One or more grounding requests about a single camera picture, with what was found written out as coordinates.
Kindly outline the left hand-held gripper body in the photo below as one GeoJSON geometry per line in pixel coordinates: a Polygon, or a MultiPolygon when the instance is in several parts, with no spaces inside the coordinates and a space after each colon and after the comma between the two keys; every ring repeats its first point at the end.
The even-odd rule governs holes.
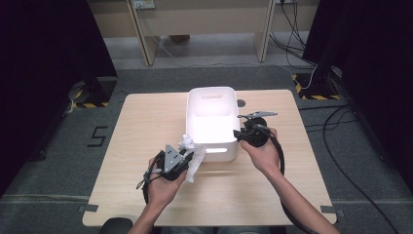
{"type": "Polygon", "coordinates": [[[157,156],[155,163],[159,174],[167,180],[176,180],[189,168],[189,156],[185,155],[186,150],[177,151],[169,144],[157,156]]]}

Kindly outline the black chair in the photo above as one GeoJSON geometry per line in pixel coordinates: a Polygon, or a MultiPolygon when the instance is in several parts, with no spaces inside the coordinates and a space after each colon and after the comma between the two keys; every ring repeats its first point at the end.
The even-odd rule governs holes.
{"type": "Polygon", "coordinates": [[[104,222],[99,234],[128,234],[132,228],[132,221],[128,218],[113,217],[104,222]]]}

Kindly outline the person's grey trousers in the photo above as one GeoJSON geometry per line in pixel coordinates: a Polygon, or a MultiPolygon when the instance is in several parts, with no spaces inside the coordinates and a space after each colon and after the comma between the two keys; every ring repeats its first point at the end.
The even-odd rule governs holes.
{"type": "Polygon", "coordinates": [[[170,226],[163,227],[162,234],[271,234],[265,226],[170,226]]]}

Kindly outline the white plastic storage box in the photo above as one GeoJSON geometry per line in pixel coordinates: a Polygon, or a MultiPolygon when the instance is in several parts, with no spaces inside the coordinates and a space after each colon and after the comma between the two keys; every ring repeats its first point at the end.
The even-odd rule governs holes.
{"type": "Polygon", "coordinates": [[[204,162],[229,162],[238,155],[234,130],[240,120],[236,92],[230,87],[191,90],[187,96],[186,134],[206,151],[204,162]]]}

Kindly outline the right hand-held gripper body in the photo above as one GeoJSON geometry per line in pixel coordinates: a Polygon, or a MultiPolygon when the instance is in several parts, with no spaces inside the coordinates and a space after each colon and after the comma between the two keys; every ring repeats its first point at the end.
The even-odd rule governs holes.
{"type": "Polygon", "coordinates": [[[277,112],[256,111],[246,115],[239,115],[239,118],[244,118],[244,126],[240,129],[244,133],[246,141],[254,146],[263,146],[269,136],[270,130],[267,126],[265,117],[277,116],[277,112]]]}

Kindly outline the beige wooden desk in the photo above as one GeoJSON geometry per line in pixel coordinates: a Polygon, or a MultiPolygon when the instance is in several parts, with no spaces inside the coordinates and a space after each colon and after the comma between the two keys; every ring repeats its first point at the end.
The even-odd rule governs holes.
{"type": "Polygon", "coordinates": [[[269,35],[286,32],[296,21],[311,29],[320,0],[154,0],[137,10],[132,0],[87,0],[105,38],[134,37],[143,61],[154,63],[160,38],[168,35],[247,33],[257,60],[267,55],[269,35]]]}

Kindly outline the person's left hand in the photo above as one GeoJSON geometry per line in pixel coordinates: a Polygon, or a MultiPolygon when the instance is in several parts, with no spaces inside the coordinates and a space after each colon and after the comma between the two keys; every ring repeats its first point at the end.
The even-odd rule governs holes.
{"type": "Polygon", "coordinates": [[[187,172],[184,171],[177,179],[167,180],[159,173],[151,173],[148,185],[148,203],[150,211],[161,212],[171,203],[181,184],[185,181],[187,172]]]}

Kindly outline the person's right hand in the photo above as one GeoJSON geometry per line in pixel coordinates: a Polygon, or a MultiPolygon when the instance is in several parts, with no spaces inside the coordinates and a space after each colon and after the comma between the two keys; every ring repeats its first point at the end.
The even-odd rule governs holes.
{"type": "Polygon", "coordinates": [[[254,147],[245,140],[240,141],[240,146],[250,156],[254,167],[267,179],[282,175],[279,166],[279,152],[270,138],[260,147],[254,147]]]}

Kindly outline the stand base with striped tape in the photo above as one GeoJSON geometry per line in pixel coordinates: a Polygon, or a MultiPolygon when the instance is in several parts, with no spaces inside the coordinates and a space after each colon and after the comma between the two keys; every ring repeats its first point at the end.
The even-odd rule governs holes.
{"type": "Polygon", "coordinates": [[[75,108],[106,107],[117,85],[116,77],[95,77],[72,87],[69,99],[75,108]]]}
{"type": "Polygon", "coordinates": [[[310,73],[296,73],[292,75],[298,96],[302,99],[339,99],[339,92],[330,79],[323,82],[312,77],[310,73]]]}

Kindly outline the black curtain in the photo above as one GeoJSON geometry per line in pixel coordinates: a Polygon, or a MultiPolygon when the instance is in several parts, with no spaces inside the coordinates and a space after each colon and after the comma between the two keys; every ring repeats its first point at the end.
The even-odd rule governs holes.
{"type": "Polygon", "coordinates": [[[0,197],[72,86],[116,75],[88,0],[0,0],[0,197]]]}
{"type": "Polygon", "coordinates": [[[413,0],[320,0],[305,58],[342,71],[361,121],[413,190],[413,0]]]}

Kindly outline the wall power socket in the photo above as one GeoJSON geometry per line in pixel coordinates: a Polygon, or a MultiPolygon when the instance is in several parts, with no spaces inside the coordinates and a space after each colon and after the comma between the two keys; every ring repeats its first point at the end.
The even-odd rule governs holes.
{"type": "Polygon", "coordinates": [[[133,6],[137,10],[154,9],[154,0],[132,0],[133,6]]]}

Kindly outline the white cloth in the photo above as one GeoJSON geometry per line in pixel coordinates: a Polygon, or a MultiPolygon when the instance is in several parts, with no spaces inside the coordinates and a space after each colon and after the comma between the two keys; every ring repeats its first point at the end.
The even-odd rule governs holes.
{"type": "Polygon", "coordinates": [[[199,166],[202,164],[204,157],[206,155],[206,149],[200,144],[196,144],[189,135],[183,135],[181,142],[178,143],[179,150],[193,150],[194,159],[188,164],[189,168],[187,170],[186,182],[193,183],[195,173],[198,170],[199,166]]]}

